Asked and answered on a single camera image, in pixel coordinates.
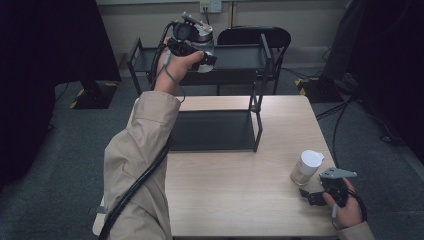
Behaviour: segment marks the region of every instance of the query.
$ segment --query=chair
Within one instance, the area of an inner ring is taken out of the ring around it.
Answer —
[[[273,94],[276,94],[278,80],[280,78],[281,65],[283,64],[284,53],[291,42],[290,34],[279,27],[268,26],[235,26],[222,31],[217,40],[218,45],[241,45],[241,44],[258,44],[261,34],[264,34],[268,47],[277,49],[280,52],[277,61],[270,69],[268,81],[274,81]],[[257,72],[257,80],[261,80],[263,72]]]
[[[134,45],[130,52],[130,57],[127,61],[128,70],[130,71],[131,78],[134,82],[135,90],[137,91],[138,96],[141,95],[141,88],[140,84],[138,83],[137,75],[135,74],[134,66],[137,62],[137,58],[140,55],[141,49],[143,48],[143,45],[141,44],[141,39],[137,38],[134,42]]]

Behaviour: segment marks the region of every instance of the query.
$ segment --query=wooden table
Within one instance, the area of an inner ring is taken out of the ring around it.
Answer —
[[[187,97],[184,110],[232,109],[247,96]],[[325,156],[317,173],[334,167],[304,96],[264,96],[257,152],[171,152],[166,194],[175,237],[335,236],[327,207],[309,206],[290,179],[302,151]],[[306,186],[320,191],[318,176]],[[93,232],[99,234],[103,214]]]

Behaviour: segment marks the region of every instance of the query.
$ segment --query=gray carpet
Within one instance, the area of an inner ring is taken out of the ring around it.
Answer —
[[[320,69],[295,69],[313,75]],[[282,71],[277,94],[299,94],[298,77]],[[272,90],[273,83],[267,88]],[[103,195],[103,153],[113,135],[126,126],[136,92],[123,78],[106,110],[72,110],[79,83],[56,88],[54,126],[30,172],[0,194],[0,239],[96,239],[91,227]],[[147,85],[142,83],[143,90]],[[185,87],[187,95],[214,95],[214,86]],[[223,86],[222,95],[248,94],[248,87]],[[316,114],[338,103],[312,104]],[[330,150],[339,113],[319,121]],[[377,239],[424,238],[423,166],[406,146],[380,140],[382,125],[363,104],[352,102],[341,118],[335,139],[341,168],[356,171],[352,179],[368,208]]]

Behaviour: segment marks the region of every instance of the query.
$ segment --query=wall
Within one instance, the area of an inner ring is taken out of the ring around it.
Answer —
[[[348,0],[242,1],[222,3],[222,13],[210,14],[216,37],[233,25],[272,25],[285,28],[292,43],[285,58],[286,67],[322,66],[321,55],[331,46]],[[185,11],[204,20],[199,3],[99,5],[112,48],[128,53],[137,37],[143,46],[155,47],[164,27],[181,20]]]

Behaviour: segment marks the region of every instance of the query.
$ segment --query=beige sleeve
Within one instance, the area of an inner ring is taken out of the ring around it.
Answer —
[[[363,222],[356,226],[345,228],[337,231],[340,240],[374,240],[374,235],[371,232],[367,222]]]
[[[162,92],[145,92],[127,129],[105,150],[104,197],[108,214],[165,145],[180,102]],[[172,239],[165,196],[166,159],[143,184],[113,226],[109,239]]]

